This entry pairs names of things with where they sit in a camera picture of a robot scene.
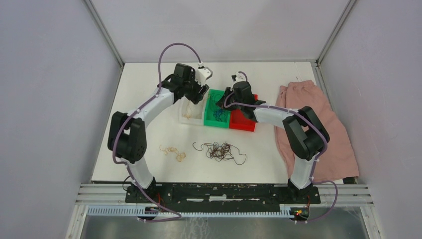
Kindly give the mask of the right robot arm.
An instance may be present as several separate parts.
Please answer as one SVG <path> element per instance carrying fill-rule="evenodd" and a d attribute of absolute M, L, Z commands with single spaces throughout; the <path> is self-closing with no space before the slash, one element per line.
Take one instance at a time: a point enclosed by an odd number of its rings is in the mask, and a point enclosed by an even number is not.
<path fill-rule="evenodd" d="M 302 202 L 307 188 L 314 183 L 314 172 L 319 158 L 327 150 L 329 134 L 311 107 L 288 109 L 258 100 L 247 81 L 227 87 L 217 106 L 227 110 L 240 110 L 247 119 L 267 123 L 285 131 L 295 162 L 287 190 L 293 203 Z"/>

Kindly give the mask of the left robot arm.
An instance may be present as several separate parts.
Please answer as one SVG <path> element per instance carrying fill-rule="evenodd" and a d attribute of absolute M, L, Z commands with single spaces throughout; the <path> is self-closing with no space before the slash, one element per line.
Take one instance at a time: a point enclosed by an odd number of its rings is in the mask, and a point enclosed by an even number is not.
<path fill-rule="evenodd" d="M 156 188 L 151 186 L 155 178 L 145 159 L 147 127 L 162 111 L 182 98 L 195 105 L 202 101 L 209 90 L 207 80 L 212 75 L 212 70 L 203 63 L 199 63 L 196 69 L 178 63 L 174 72 L 158 84 L 141 106 L 128 113 L 115 112 L 112 115 L 107 147 L 112 151 L 114 163 L 126 167 L 142 201 L 152 202 L 157 195 Z"/>

